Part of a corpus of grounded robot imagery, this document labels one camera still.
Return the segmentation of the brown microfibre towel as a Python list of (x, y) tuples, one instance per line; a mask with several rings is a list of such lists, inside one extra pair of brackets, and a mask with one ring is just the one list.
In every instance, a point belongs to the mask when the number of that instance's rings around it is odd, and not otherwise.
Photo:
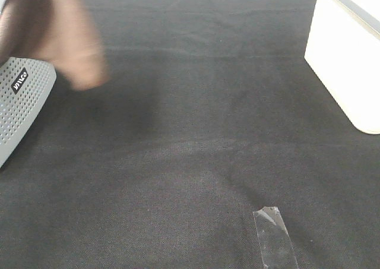
[(45, 61), (74, 90), (109, 79), (104, 49), (82, 0), (5, 0), (1, 9), (1, 63), (9, 58)]

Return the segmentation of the black table cloth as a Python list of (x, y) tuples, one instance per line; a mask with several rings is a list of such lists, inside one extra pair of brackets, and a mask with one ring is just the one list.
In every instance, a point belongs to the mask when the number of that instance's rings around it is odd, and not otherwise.
[(316, 0), (84, 0), (111, 80), (59, 75), (1, 170), (2, 268), (379, 267), (379, 137), (303, 54)]

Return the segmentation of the clear adhesive tape strip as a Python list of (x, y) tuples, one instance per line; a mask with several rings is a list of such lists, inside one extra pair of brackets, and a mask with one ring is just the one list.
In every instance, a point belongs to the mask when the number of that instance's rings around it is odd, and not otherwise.
[(298, 269), (289, 233), (277, 207), (253, 212), (263, 268)]

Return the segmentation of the white plastic storage bin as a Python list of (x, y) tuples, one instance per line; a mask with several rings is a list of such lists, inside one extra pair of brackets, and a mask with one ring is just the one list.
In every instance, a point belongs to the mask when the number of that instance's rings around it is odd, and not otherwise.
[(316, 0), (305, 60), (350, 122), (379, 134), (379, 0)]

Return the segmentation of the grey perforated laundry basket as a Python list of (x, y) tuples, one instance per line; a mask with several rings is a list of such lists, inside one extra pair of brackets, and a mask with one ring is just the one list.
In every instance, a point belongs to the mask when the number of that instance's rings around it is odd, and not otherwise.
[(56, 81), (52, 64), (9, 58), (1, 66), (1, 164), (4, 164), (46, 102)]

